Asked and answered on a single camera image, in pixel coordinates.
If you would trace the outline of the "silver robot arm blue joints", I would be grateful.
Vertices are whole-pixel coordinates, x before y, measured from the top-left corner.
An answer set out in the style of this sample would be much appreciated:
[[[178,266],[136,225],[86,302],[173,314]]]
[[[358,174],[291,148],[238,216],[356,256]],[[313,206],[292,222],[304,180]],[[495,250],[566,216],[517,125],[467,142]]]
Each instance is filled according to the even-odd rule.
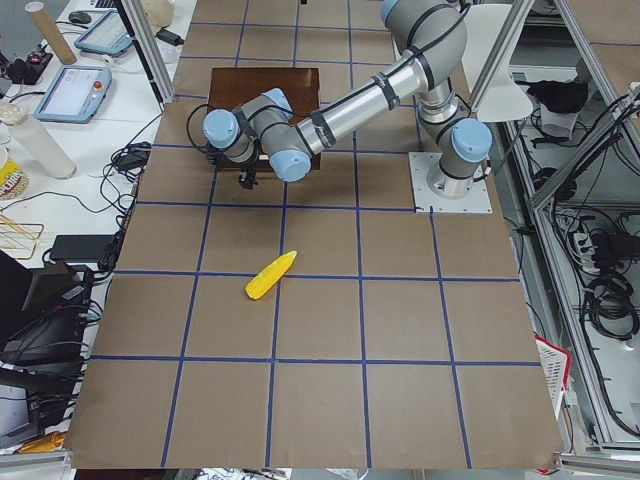
[[[492,145],[489,128],[459,111],[450,83],[466,48],[471,10],[449,1],[384,2],[381,19],[402,51],[398,61],[296,124],[276,102],[279,89],[232,112],[212,108],[203,120],[207,142],[201,152],[213,165],[228,161],[241,171],[256,171],[259,156],[266,155],[279,179],[295,182],[310,172],[314,155],[417,96],[419,123],[442,151],[441,171],[451,179],[470,178]]]

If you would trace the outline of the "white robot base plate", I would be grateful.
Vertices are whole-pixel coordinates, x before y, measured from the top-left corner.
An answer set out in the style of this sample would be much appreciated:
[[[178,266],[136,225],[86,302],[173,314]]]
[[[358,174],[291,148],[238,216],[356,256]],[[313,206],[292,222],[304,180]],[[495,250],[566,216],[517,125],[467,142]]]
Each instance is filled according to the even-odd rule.
[[[441,153],[410,152],[409,164],[417,213],[491,214],[486,177],[480,164],[468,179],[451,179],[440,169]]]

